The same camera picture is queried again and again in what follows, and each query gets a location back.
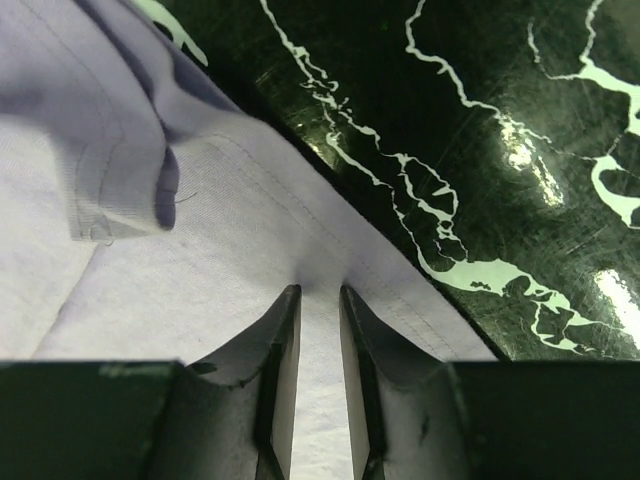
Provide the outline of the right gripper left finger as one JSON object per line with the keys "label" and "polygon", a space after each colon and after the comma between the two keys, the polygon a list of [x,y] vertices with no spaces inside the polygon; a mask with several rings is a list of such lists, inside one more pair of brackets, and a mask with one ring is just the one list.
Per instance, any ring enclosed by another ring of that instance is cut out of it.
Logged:
{"label": "right gripper left finger", "polygon": [[192,364],[5,361],[5,479],[285,479],[301,289]]}

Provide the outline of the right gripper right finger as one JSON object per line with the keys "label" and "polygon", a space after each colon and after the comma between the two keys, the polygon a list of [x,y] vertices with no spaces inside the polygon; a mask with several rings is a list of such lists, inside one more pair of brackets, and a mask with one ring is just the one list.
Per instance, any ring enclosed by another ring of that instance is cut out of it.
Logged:
{"label": "right gripper right finger", "polygon": [[357,479],[635,479],[635,361],[443,362],[339,297]]}

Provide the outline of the purple t shirt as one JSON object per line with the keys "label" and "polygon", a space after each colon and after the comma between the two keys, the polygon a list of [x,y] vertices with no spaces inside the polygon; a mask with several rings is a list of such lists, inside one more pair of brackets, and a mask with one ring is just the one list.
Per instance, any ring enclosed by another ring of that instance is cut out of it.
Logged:
{"label": "purple t shirt", "polygon": [[193,362],[303,291],[291,475],[349,479],[338,297],[444,360],[461,315],[134,1],[1,5],[1,355]]}

